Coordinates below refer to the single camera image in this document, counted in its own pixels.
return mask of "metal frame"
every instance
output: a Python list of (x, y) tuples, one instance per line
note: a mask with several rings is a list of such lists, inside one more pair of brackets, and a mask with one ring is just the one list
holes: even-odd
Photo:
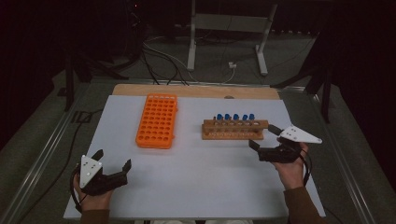
[(210, 30), (225, 30), (225, 31), (242, 31), (252, 33), (262, 33), (262, 42), (255, 47), (257, 60), (260, 67), (260, 74), (262, 76), (268, 75), (267, 65), (265, 63), (263, 49), (271, 30), (273, 18), (276, 13), (277, 5), (272, 5), (270, 14), (267, 18), (264, 17), (244, 17), (231, 15), (215, 15), (215, 14), (201, 14), (195, 11), (195, 0), (191, 2), (191, 36), (189, 59), (187, 62), (187, 69), (194, 71), (195, 66), (195, 30), (196, 29), (210, 29)]
[(26, 202), (28, 201), (35, 185), (43, 174), (47, 164), (49, 163), (53, 152), (61, 141), (70, 120), (73, 118), (78, 101), (84, 96), (89, 84), (80, 83), (77, 91), (76, 101), (70, 105), (70, 110), (65, 112), (55, 127), (52, 135), (49, 137), (47, 144), (44, 146), (35, 163), (23, 179), (20, 187), (14, 195), (11, 203), (8, 205), (6, 212), (1, 216), (0, 223), (11, 224), (17, 223), (23, 211)]
[(325, 132), (330, 139), (330, 144), (332, 145), (332, 154), (335, 157), (337, 167), (340, 169), (341, 176), (344, 178), (344, 182), (346, 184), (346, 188), (349, 192), (352, 202), (355, 204), (356, 210), (361, 217), (361, 223), (376, 223), (373, 214), (364, 199), (361, 188), (359, 187), (358, 182), (356, 181), (354, 175), (352, 174), (352, 171), (349, 168), (348, 161), (344, 156), (343, 150), (338, 145), (332, 131), (329, 130), (329, 128), (327, 127), (326, 121), (324, 120), (319, 111), (320, 100), (318, 96), (311, 94), (309, 100), (315, 110), (315, 113), (317, 114), (318, 123), (322, 127), (323, 132)]

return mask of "metal stand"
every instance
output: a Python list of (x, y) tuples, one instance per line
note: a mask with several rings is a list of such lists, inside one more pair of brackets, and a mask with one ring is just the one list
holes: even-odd
[(320, 87), (323, 85), (323, 95), (321, 101), (321, 114), (327, 123), (329, 120), (329, 103), (330, 103), (330, 91), (332, 86), (332, 71), (330, 66), (317, 65), (309, 69), (300, 71), (296, 76), (291, 77), (281, 83), (270, 85), (271, 88), (283, 89), (290, 84), (304, 78), (311, 76), (308, 84), (305, 87), (305, 91), (308, 94), (317, 94)]
[(90, 82), (92, 75), (87, 63), (103, 71), (105, 74), (115, 79), (126, 80), (128, 77), (123, 77), (96, 60), (92, 59), (85, 53), (78, 51), (70, 46), (65, 49), (65, 72), (66, 72), (66, 106), (64, 111), (68, 111), (71, 105), (74, 103), (74, 72), (78, 75), (78, 79), (81, 82)]
[(276, 12), (277, 5), (272, 5), (270, 14), (265, 17), (246, 17), (246, 16), (232, 16), (232, 15), (216, 15), (216, 14), (201, 14), (195, 12), (195, 0), (191, 0), (191, 39), (189, 59), (187, 62), (187, 69), (194, 70), (195, 64), (195, 30), (209, 29), (209, 30), (224, 30), (224, 31), (241, 31), (262, 33), (262, 42), (255, 47), (257, 60), (259, 62), (260, 73), (263, 76), (268, 74), (267, 66), (265, 64), (262, 51), (267, 41), (271, 30), (271, 25)]

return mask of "black cable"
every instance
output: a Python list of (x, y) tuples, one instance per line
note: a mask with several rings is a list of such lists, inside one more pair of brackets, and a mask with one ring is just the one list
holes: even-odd
[(77, 134), (78, 134), (78, 130), (81, 128), (81, 125), (84, 123), (83, 121), (88, 121), (88, 120), (90, 120), (91, 117), (92, 117), (92, 115), (94, 115), (94, 114), (96, 114), (96, 113), (98, 113), (98, 112), (101, 112), (101, 111), (103, 111), (103, 109), (96, 110), (96, 111), (94, 111), (94, 112), (86, 112), (86, 113), (88, 113), (88, 115), (81, 121), (81, 123), (77, 126), (77, 128), (76, 128), (76, 130), (75, 130), (75, 133), (74, 133), (74, 135), (73, 135), (72, 142), (71, 142), (71, 144), (70, 144), (70, 148), (69, 148), (69, 152), (68, 152), (68, 155), (67, 155), (67, 159), (66, 159), (66, 162), (65, 162), (64, 167), (62, 168), (61, 172), (60, 172), (59, 174), (56, 175), (55, 179), (54, 179), (54, 180), (51, 182), (51, 184), (46, 188), (46, 190), (44, 190), (44, 192), (40, 195), (40, 197), (38, 197), (38, 199), (29, 207), (29, 209), (28, 209), (24, 214), (22, 214), (22, 216), (20, 217), (20, 219), (19, 219), (18, 222), (17, 222), (18, 224), (23, 222), (23, 220), (27, 217), (27, 215), (28, 215), (28, 214), (33, 210), (33, 208), (35, 208), (35, 206), (44, 198), (44, 196), (46, 196), (46, 194), (50, 191), (50, 189), (52, 189), (52, 187), (56, 184), (56, 182), (59, 180), (59, 178), (61, 177), (61, 175), (64, 173), (64, 170), (66, 169), (68, 163), (70, 162), (70, 158), (71, 158), (71, 156), (72, 156), (73, 147), (74, 147), (74, 144), (75, 144), (75, 142), (76, 142), (76, 137), (77, 137)]
[(158, 51), (158, 50), (154, 50), (154, 49), (150, 49), (150, 48), (143, 48), (143, 50), (144, 50), (144, 53), (147, 53), (147, 54), (149, 54), (149, 55), (151, 55), (151, 56), (159, 57), (159, 58), (165, 59), (166, 61), (168, 61), (169, 63), (171, 63), (171, 64), (175, 67), (176, 72), (175, 72), (175, 74), (174, 74), (171, 78), (168, 78), (168, 82), (166, 83), (166, 85), (169, 85), (169, 84), (171, 83), (171, 81), (172, 81), (173, 79), (175, 79), (175, 78), (177, 77), (177, 75), (179, 75), (179, 77), (180, 77), (180, 82), (181, 82), (183, 85), (185, 85), (185, 86), (186, 86), (186, 85), (189, 86), (189, 84), (187, 83), (187, 81), (186, 81), (186, 80), (183, 78), (183, 76), (181, 75), (180, 69), (178, 69), (176, 63), (171, 59), (171, 57), (169, 57), (168, 55), (166, 55), (166, 54), (164, 54), (164, 53), (162, 53), (162, 52), (160, 52), (160, 51)]
[[(126, 22), (126, 24), (127, 24), (127, 25), (126, 25), (127, 30), (126, 30), (126, 35), (125, 35), (125, 49), (124, 49), (124, 52), (122, 53), (122, 56), (124, 56), (124, 55), (125, 55), (125, 52), (126, 52), (126, 50), (127, 50), (127, 47), (128, 47), (128, 38), (129, 38), (129, 36), (128, 36), (128, 31), (129, 31), (129, 20), (130, 20), (130, 18), (129, 18), (129, 14), (128, 14), (128, 6), (127, 6), (127, 3), (125, 2), (125, 0), (123, 0), (122, 2), (123, 2), (123, 4), (124, 4), (124, 6), (125, 6), (125, 13), (126, 13), (126, 20), (127, 20), (127, 22)], [(135, 48), (135, 49), (138, 49), (137, 42), (139, 41), (139, 35), (138, 35), (138, 33), (137, 33), (137, 30), (138, 30), (137, 25), (141, 22), (141, 20), (140, 20), (139, 17), (136, 16), (136, 14), (134, 14), (134, 13), (132, 13), (132, 14), (133, 14), (134, 17), (137, 19), (137, 21), (135, 22), (135, 24), (132, 25), (132, 27), (134, 28), (134, 29), (132, 30), (132, 33), (133, 33), (133, 36), (132, 36), (132, 37), (133, 37), (134, 40), (135, 40), (135, 41), (134, 41), (134, 48)], [(142, 49), (141, 49), (138, 53), (136, 53), (136, 54), (134, 54), (134, 53), (129, 54), (129, 55), (127, 55), (128, 62), (122, 63), (122, 64), (118, 64), (118, 65), (114, 65), (114, 66), (111, 66), (111, 67), (109, 67), (109, 68), (112, 69), (112, 70), (121, 70), (121, 69), (129, 68), (129, 67), (131, 67), (132, 65), (134, 65), (134, 64), (137, 62), (137, 60), (138, 60), (139, 57), (140, 57), (141, 52), (142, 52)]]
[(307, 151), (305, 151), (303, 149), (301, 149), (301, 151), (303, 151), (309, 159), (309, 165), (308, 165), (308, 162), (306, 161), (306, 159), (302, 155), (299, 156), (305, 166), (305, 175), (304, 175), (304, 186), (305, 186), (306, 183), (308, 182), (309, 176), (311, 176), (311, 173), (312, 173), (312, 160), (311, 160), (311, 156), (308, 154)]
[[(306, 166), (307, 166), (307, 163), (306, 163), (306, 159), (304, 159), (304, 157), (300, 157), (302, 160), (303, 160), (303, 162), (304, 162), (304, 165), (305, 165), (305, 170), (309, 170), (309, 172), (307, 173), (307, 172), (305, 172), (305, 176), (311, 176), (311, 173), (312, 173), (312, 159), (311, 159), (311, 156), (308, 154), (308, 152), (307, 151), (305, 151), (305, 150), (303, 150), (302, 149), (302, 151), (303, 152), (305, 152), (305, 155), (309, 158), (309, 169), (307, 169), (306, 168)], [(305, 180), (305, 177), (304, 177), (304, 185), (306, 185), (306, 182), (308, 181), (308, 178)], [(326, 206), (323, 206), (323, 208), (324, 209), (326, 209), (330, 214), (332, 214), (332, 216), (333, 217), (335, 217), (337, 220), (338, 220), (338, 222), (340, 222), (341, 224), (344, 224), (344, 222), (341, 220), (341, 218), (339, 218), (334, 212), (332, 212), (329, 208), (327, 208)]]
[(81, 203), (78, 201), (76, 194), (74, 192), (74, 177), (76, 174), (79, 173), (80, 166), (79, 164), (76, 166), (76, 168), (73, 170), (72, 174), (70, 175), (69, 179), (69, 189), (70, 189), (70, 194), (72, 195), (73, 202), (75, 203), (76, 209), (82, 213), (82, 208), (81, 208)]
[(82, 201), (84, 201), (87, 198), (88, 194), (85, 194), (85, 196), (81, 199), (81, 201), (79, 201), (79, 204), (82, 204)]
[(157, 78), (156, 78), (156, 77), (154, 76), (154, 74), (153, 74), (151, 65), (149, 65), (149, 62), (148, 62), (148, 60), (147, 60), (147, 58), (146, 58), (145, 51), (143, 51), (143, 53), (142, 53), (142, 61), (143, 61), (143, 63), (146, 65), (146, 67), (147, 67), (147, 69), (148, 69), (148, 72), (149, 72), (149, 74), (150, 74), (150, 76), (151, 76), (153, 82), (157, 83), (157, 85), (160, 85), (160, 83), (158, 82)]

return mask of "white paper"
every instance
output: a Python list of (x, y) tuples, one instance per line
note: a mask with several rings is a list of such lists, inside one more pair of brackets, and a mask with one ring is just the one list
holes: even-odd
[[(204, 119), (217, 114), (254, 114), (281, 129), (291, 125), (281, 100), (178, 97), (175, 139), (170, 149), (140, 148), (134, 139), (146, 97), (109, 96), (87, 153), (104, 150), (104, 174), (132, 160), (128, 185), (115, 190), (110, 216), (130, 219), (261, 219), (286, 217), (283, 186), (270, 162), (259, 161), (247, 140), (202, 140)], [(264, 130), (261, 147), (278, 145)], [(308, 192), (324, 215), (315, 185)], [(64, 218), (79, 218), (70, 200)]]

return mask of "wooden test tube rack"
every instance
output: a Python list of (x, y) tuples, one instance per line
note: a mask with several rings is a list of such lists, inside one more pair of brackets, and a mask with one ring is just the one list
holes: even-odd
[(268, 128), (266, 119), (204, 119), (204, 140), (262, 140), (263, 129)]

